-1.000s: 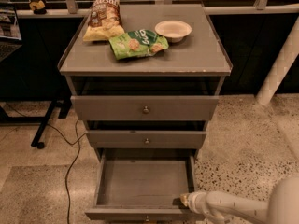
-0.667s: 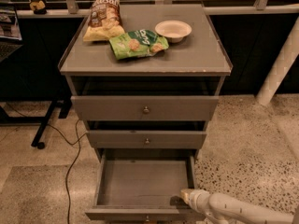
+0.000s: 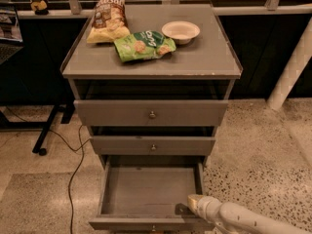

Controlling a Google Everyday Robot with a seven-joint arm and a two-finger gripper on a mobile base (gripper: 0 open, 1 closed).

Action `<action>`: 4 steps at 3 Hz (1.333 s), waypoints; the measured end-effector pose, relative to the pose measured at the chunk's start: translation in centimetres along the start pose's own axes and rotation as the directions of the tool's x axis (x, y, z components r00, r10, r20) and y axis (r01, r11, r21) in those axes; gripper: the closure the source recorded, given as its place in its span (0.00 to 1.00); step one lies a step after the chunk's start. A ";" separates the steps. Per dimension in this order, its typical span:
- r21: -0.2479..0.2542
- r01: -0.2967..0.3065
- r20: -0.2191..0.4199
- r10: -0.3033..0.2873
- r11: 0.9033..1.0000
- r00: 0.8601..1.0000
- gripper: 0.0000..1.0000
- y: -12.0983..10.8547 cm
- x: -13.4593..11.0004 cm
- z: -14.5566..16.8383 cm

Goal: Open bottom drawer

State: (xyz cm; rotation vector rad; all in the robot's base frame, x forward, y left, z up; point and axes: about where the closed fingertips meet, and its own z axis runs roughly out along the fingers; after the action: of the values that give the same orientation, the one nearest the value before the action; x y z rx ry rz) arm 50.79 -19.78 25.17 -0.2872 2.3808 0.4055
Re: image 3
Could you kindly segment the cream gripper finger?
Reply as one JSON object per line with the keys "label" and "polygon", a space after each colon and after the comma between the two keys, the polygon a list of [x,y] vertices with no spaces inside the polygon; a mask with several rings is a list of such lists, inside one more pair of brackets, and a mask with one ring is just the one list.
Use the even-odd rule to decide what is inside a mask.
{"label": "cream gripper finger", "polygon": [[203,198],[203,195],[199,195],[199,194],[190,194],[187,197],[188,208],[195,215],[199,211],[199,205],[200,205],[200,201],[202,198]]}

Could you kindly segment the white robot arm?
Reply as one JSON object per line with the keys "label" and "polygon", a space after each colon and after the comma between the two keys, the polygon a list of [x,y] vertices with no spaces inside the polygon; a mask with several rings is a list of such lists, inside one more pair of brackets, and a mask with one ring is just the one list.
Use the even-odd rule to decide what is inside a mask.
{"label": "white robot arm", "polygon": [[191,194],[187,198],[192,213],[212,223],[223,234],[312,234],[288,223],[256,214],[238,204],[221,203],[217,198]]}

